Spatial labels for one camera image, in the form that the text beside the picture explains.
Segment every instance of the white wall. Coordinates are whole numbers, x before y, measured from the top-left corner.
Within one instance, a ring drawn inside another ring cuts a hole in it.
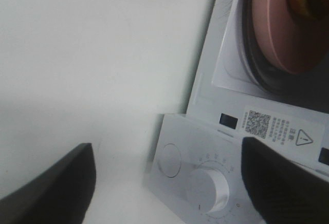
[[[85,223],[181,223],[145,186],[162,114],[185,111],[212,0],[0,0],[0,197],[80,142]]]

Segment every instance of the small black rectangle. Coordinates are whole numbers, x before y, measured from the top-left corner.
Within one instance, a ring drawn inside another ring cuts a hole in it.
[[[319,162],[329,165],[329,150],[327,148],[322,148],[319,156]]]
[[[237,124],[237,118],[222,114],[220,119],[220,124],[225,125],[229,128],[235,129]]]

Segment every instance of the label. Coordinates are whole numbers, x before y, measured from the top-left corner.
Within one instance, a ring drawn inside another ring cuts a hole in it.
[[[286,152],[317,159],[324,130],[319,123],[246,106],[239,133],[256,137],[269,146],[279,145]]]

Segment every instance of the qr code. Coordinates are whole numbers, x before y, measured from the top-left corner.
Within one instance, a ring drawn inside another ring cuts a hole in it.
[[[270,115],[264,115],[251,110],[246,124],[246,132],[261,138],[266,138],[270,119]]]

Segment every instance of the control panel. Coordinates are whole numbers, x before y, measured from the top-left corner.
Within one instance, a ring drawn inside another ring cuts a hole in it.
[[[166,115],[151,191],[187,224],[255,224],[241,177],[241,140],[181,115]]]

